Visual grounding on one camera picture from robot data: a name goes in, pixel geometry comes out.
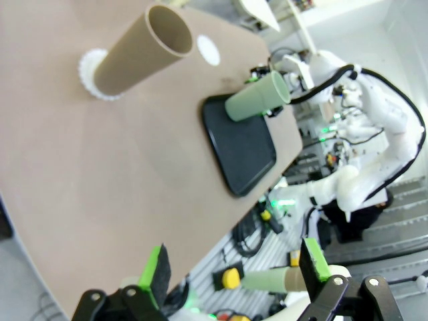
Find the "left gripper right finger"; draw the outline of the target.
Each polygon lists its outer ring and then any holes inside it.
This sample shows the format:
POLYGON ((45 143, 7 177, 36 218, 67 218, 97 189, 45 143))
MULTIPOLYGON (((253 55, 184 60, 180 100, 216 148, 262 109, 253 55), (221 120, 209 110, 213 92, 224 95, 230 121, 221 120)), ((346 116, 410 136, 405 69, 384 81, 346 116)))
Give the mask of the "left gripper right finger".
POLYGON ((318 242, 305 238, 300 248, 300 270, 310 297, 300 320, 402 320, 393 293, 381 276, 358 283, 350 276, 333 274, 318 242))

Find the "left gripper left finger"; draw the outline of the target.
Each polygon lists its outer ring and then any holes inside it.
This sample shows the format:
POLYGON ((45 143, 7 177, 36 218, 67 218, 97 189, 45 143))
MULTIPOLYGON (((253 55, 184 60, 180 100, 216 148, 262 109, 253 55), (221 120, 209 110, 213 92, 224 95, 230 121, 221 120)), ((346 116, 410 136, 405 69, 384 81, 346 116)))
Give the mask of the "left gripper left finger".
POLYGON ((108 295, 103 290, 85 291, 72 320, 167 320, 162 307, 171 279, 166 247, 153 248, 136 284, 108 295))

